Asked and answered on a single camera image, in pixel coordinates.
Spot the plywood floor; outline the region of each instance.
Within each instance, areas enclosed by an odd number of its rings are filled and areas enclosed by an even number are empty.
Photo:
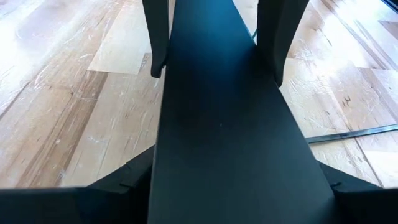
[[[254,0],[234,0],[251,33]],[[380,0],[310,0],[281,91],[306,137],[396,124],[398,15]],[[140,0],[0,0],[0,187],[87,185],[155,143]],[[312,146],[398,186],[398,133]]]

